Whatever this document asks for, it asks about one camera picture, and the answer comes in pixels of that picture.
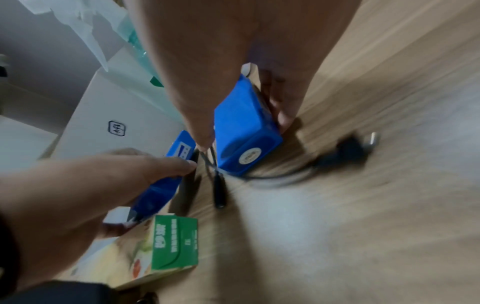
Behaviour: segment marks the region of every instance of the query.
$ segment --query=blue battery pack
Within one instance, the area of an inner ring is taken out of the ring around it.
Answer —
[[[242,175],[282,143],[272,115],[250,80],[241,75],[215,109],[217,165]]]
[[[181,131],[170,146],[167,157],[180,157],[190,160],[194,153],[195,141],[187,131]],[[132,210],[138,219],[157,214],[175,195],[182,182],[181,177],[167,177],[152,184],[140,195]]]

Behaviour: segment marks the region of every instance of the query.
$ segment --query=gray wall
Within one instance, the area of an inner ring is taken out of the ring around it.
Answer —
[[[122,40],[102,17],[94,36],[107,59]],[[52,13],[34,15],[18,0],[0,1],[0,54],[10,57],[10,82],[76,106],[100,63],[83,41]]]

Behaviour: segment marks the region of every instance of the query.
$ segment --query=wood grain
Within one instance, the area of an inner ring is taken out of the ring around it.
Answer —
[[[364,1],[258,171],[379,131],[365,168],[275,189],[227,179],[225,210],[203,178],[199,266],[144,289],[162,304],[478,303],[479,98],[480,1]]]

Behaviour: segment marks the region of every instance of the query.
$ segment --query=black wristband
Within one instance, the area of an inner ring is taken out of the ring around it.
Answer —
[[[0,216],[0,298],[17,288],[20,274],[20,251],[14,235]]]

